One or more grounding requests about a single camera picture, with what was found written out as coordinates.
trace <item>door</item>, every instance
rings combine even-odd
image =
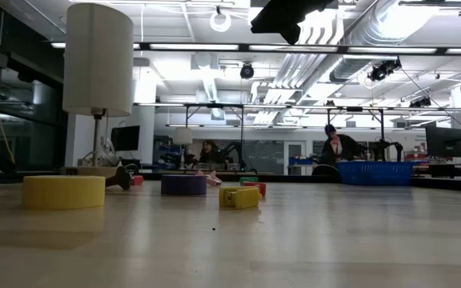
[[[284,142],[284,175],[306,175],[307,168],[301,166],[290,166],[289,158],[306,156],[305,141]]]

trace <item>purple cylinder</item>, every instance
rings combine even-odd
[[[163,175],[161,194],[195,196],[207,192],[207,177],[198,175]]]

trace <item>red block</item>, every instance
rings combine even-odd
[[[143,183],[143,176],[136,175],[133,177],[133,186],[141,186]]]
[[[259,193],[263,196],[263,198],[266,197],[266,183],[244,182],[243,185],[244,186],[258,187],[259,188]]]

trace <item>yellow cylinder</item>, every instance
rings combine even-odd
[[[105,180],[96,176],[24,177],[22,206],[43,210],[102,206]]]

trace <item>blue basket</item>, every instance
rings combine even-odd
[[[340,162],[337,168],[344,184],[409,186],[416,162]]]

